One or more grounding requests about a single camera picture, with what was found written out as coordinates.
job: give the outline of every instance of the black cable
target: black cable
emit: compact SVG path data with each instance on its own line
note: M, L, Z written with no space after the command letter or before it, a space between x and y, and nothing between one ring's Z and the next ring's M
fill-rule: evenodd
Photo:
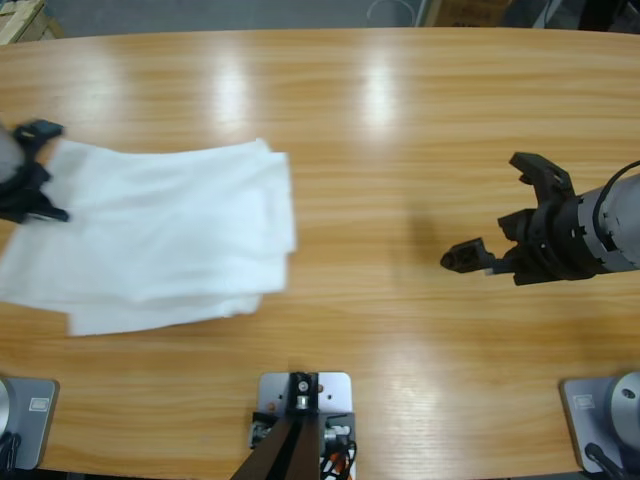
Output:
M20 443L22 439L17 433L5 432L0 437L0 473L11 473L15 470Z
M547 24L549 23L549 9L551 8L551 3L553 2L553 0L547 0L547 6L544 9L544 24L542 25L542 28L547 28Z
M595 443L587 444L587 446L584 447L584 453L586 453L589 460L598 465L611 480L630 480L631 477L607 457L602 451L602 448Z
M593 216L591 217L593 221L593 229L595 231L596 237L598 240L604 245L607 251L611 252L616 249L616 245L613 243L613 239L610 235L608 235L600 226L600 210L602 210L602 204L607 199L609 192L613 188L613 185L620 179L622 175L627 173L632 168L640 166L640 160L635 162L631 162L626 167L621 168L618 172L609 179L609 181L605 184L604 188L600 191L600 195L598 195L598 199L596 200L595 205L593 206Z

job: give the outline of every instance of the cable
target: cable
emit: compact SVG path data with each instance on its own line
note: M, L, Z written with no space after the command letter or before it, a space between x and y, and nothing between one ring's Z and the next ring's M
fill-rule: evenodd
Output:
M5 432L0 437L0 473L11 473L15 470L20 443L22 439L17 433Z
M591 217L593 221L593 229L596 233L596 237L598 240L604 245L608 252L616 250L616 245L613 243L613 239L611 235L607 234L604 229L600 226L600 211L602 210L602 204L609 196L609 192L613 188L613 185L620 179L622 175L627 173L632 168L636 168L640 166L640 160L635 162L631 162L626 167L621 168L618 172L609 179L603 189L600 191L600 195L598 195L598 199L596 200L595 205L593 206L593 216Z
M411 24L409 26L410 27L415 26L416 11L413 9L411 5L405 2L405 0L375 0L371 5L369 5L369 9L367 10L367 27L371 24L371 13L373 12L373 9L383 2L392 2L392 3L399 3L401 5L404 5L407 8L407 10L409 10L409 12L411 13Z
M320 466L320 474L322 480L349 480L349 475L351 474L351 467L356 461L356 455L358 454L358 446L354 440L348 441L346 444L342 445L340 448L336 449L333 452L327 452L325 454L322 465ZM326 467L331 461L331 465L327 470Z
M547 24L549 23L549 9L551 8L551 4L553 0L547 0L547 6L544 9L544 22L542 28L547 28Z
M587 444L587 446L584 447L584 453L587 455L589 460L598 465L611 480L631 479L624 470L607 457L599 445L596 445L595 443Z

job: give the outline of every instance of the floor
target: floor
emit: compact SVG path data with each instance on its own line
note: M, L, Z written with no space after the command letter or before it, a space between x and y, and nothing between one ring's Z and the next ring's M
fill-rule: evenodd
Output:
M402 27L412 24L420 0L47 0L66 36L266 28ZM584 0L565 0L548 28L575 29ZM503 26L529 27L545 0L514 0ZM638 15L626 11L612 28L640 32ZM585 480L580 474L528 480Z

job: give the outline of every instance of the wood grain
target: wood grain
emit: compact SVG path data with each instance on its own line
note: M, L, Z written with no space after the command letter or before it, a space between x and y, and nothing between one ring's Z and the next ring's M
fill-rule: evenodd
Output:
M576 470L558 383L640 368L640 274L516 288L438 261L480 235L506 249L496 219L535 205L514 151L556 161L577 191L638 158L639 51L507 29L0 48L5 122L131 152L263 137L293 170L299 252L256 315L67 338L62 315L2 305L0 371L61 384L45 466L229 478L260 374L303 369L351 375L362 479Z

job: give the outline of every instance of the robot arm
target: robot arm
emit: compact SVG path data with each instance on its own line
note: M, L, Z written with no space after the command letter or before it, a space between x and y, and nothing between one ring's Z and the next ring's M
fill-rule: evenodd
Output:
M498 220L514 246L503 258L481 238L453 246L440 264L459 273L488 269L513 273L516 285L581 280L640 268L640 175L619 180L634 162L607 184L576 195L569 174L546 158L516 153L510 162L533 185L538 207Z

